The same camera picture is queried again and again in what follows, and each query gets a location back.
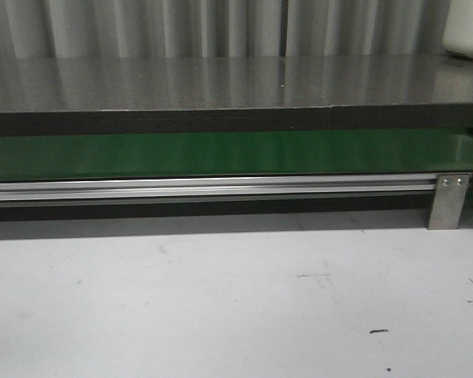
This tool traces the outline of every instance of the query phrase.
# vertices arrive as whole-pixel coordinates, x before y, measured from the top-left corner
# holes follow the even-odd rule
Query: white floor
[[[422,217],[0,223],[0,377],[473,378],[473,213]]]

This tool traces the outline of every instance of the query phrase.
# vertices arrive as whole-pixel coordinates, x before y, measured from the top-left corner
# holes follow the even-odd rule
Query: green conveyor belt
[[[457,129],[0,137],[0,181],[473,170]]]

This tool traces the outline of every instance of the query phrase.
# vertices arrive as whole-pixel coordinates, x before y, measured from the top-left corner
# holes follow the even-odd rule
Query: gray metal surface
[[[376,57],[0,59],[0,113],[473,103],[473,62]]]
[[[135,197],[135,198],[109,198],[109,199],[61,199],[41,201],[0,201],[0,209],[4,208],[35,208],[48,206],[94,206],[94,205],[155,205],[155,204],[187,204],[187,203],[216,203],[216,202],[242,202],[242,201],[288,201],[305,199],[330,199],[330,198],[385,198],[405,195],[428,195],[430,191],[364,191],[345,193],[306,193],[285,195],[219,195],[219,196],[192,196],[192,197]]]
[[[451,230],[457,228],[464,205],[466,190],[470,186],[470,175],[454,174],[438,176],[430,230]]]
[[[434,173],[418,173],[0,183],[0,202],[431,191],[436,177]]]
[[[467,127],[441,55],[0,60],[0,136]]]

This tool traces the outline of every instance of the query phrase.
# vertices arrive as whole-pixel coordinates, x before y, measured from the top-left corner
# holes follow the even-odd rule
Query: white container
[[[452,0],[443,33],[443,47],[473,59],[473,0]]]

